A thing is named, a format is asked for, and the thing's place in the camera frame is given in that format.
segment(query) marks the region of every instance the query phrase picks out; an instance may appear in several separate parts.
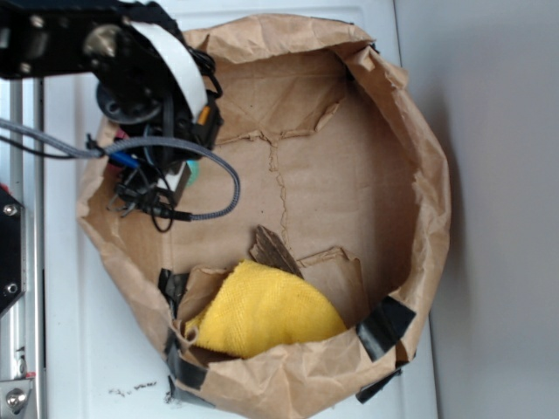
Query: yellow microfiber cloth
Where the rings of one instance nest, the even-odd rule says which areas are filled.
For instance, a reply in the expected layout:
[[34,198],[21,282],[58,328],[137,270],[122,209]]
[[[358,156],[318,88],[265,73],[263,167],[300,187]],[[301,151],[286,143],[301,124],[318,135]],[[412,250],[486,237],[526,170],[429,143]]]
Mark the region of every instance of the yellow microfiber cloth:
[[186,322],[196,346],[250,358],[280,344],[325,340],[346,330],[340,315],[303,279],[244,260],[211,303]]

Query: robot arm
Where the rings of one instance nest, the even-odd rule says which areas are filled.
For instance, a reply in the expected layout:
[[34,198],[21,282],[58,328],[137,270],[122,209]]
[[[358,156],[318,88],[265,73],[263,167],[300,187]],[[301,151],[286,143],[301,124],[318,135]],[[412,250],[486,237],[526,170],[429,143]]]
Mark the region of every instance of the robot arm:
[[[92,72],[100,110],[130,137],[163,136],[213,149],[222,125],[213,59],[184,42],[157,3],[117,0],[0,0],[0,77]],[[206,90],[204,77],[213,89]],[[198,159],[162,146],[112,156],[124,210],[174,206]],[[132,157],[134,164],[127,165]]]

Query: bolt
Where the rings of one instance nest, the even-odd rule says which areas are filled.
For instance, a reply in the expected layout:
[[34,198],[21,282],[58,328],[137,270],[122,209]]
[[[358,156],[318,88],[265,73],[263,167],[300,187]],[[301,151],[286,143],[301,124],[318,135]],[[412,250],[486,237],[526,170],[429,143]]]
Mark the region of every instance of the bolt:
[[6,291],[10,294],[15,294],[17,292],[17,285],[16,284],[9,284],[6,286]]
[[3,214],[5,216],[16,216],[17,215],[17,206],[13,203],[9,203],[3,207]]
[[14,388],[6,395],[6,403],[14,412],[21,410],[25,402],[27,402],[27,395],[21,388]]
[[29,18],[29,20],[34,28],[42,29],[45,27],[45,20],[39,15],[33,15]]
[[19,71],[23,74],[29,74],[31,72],[31,64],[29,63],[21,63],[19,65]]

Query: paper bag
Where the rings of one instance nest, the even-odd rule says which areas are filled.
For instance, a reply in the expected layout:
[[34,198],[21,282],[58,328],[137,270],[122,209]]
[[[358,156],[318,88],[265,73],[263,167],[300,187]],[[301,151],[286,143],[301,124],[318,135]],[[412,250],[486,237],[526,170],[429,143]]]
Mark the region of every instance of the paper bag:
[[[175,396],[251,418],[309,417],[413,359],[449,244],[446,159],[405,90],[406,72],[352,24],[259,15],[185,37],[217,61],[225,124],[215,152],[241,176],[240,204],[160,234],[145,214],[106,210],[114,180],[106,161],[92,161],[79,222],[167,360]],[[115,130],[104,122],[98,141]],[[230,182],[201,160],[178,209],[225,206]],[[260,224],[282,237],[348,331],[248,360],[192,346],[181,322],[250,257]],[[158,288],[162,268],[190,272],[177,319]]]

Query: gray wall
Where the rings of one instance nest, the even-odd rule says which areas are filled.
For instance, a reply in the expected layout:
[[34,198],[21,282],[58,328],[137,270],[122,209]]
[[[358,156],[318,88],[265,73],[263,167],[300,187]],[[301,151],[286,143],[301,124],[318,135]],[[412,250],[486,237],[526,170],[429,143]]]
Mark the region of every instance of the gray wall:
[[411,94],[452,168],[440,417],[559,417],[559,2],[396,6]]

